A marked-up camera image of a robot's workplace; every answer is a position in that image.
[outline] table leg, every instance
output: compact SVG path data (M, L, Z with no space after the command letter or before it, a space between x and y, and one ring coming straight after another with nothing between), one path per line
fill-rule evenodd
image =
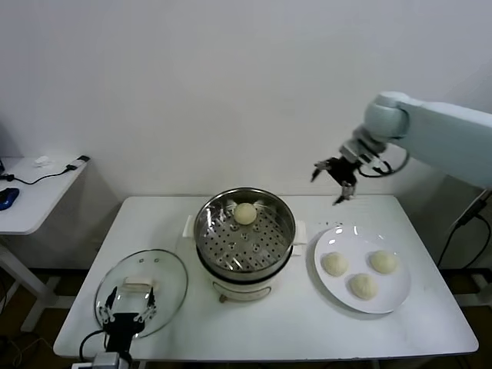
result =
M44 284L23 263L17 259L5 246L0 244L0 268L5 269L16 282L8 290L7 302L22 284L28 291L36 296L36 302L29 311L21 326L22 332L32 332L38 323L43 311L47 308L69 309L75 300L75 296L56 296L53 290L60 281L60 277L50 277Z
M488 284L481 274L473 274L471 277L480 288L480 292L477 294L455 294L454 298L456 298L457 303L463 308L472 306L492 308L492 284Z
M56 302L53 290L41 282L23 263L5 246L0 244L0 268L5 269L16 281L19 281L37 299L47 304Z
M6 306L8 304L14 293L17 291L18 286L20 285L21 284L18 283L17 281L14 281L14 283L12 283L12 286L10 286L8 291L5 292L6 293L5 297L2 298L2 300L0 301L0 309L2 309L3 306Z

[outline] blue mouse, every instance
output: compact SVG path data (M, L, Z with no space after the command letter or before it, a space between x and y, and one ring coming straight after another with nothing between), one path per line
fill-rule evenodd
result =
M13 187L0 191L0 211L10 208L19 193L19 189Z

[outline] white wall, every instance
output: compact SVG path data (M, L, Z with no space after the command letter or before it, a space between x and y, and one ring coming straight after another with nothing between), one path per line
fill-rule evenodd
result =
M312 165L336 154L380 90L492 111L491 10L479 0L0 2L0 116L15 143L4 154L85 153L95 178L81 190L90 201L78 206L77 241L52 242L59 211L41 235L11 242L31 266L47 265L35 244L55 243L61 268L94 248L80 240L130 194L336 193L332 181L309 183ZM396 194L426 238L436 231L422 209L444 185L412 161L359 193ZM455 208L474 192L450 186Z

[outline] white table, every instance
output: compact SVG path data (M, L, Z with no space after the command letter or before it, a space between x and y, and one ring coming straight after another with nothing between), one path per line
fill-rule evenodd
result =
M55 342L55 353L78 356L82 339L99 329L95 291L106 272L136 251L175 251L188 268L184 305L165 328L132 343L142 361L297 361L414 357L475 351L477 339L406 214L392 196L359 196L332 207L334 197L283 197L308 239L336 221L387 235L408 263L411 292L395 312L363 314L346 308L313 283L306 253L293 257L265 299L221 304L193 242L181 233L206 198L129 198L123 204ZM85 345L103 351L102 336Z
M14 174L24 181L34 181L43 175L63 171L65 166L75 159L57 158L46 168L35 168L33 166L35 158L3 158L2 160L5 173ZM0 234L31 234L37 231L84 168L85 165L76 171L46 178L34 185L22 184L18 181L0 181L0 191L7 187L20 190L14 204L9 209L0 211ZM37 297L21 326L21 331L32 331L45 308L70 308L74 297L56 296L53 293L60 280L59 277L51 277L47 284L42 283L3 244L0 244L0 268L5 269L15 279L15 283L7 291L5 297L7 303L20 284Z

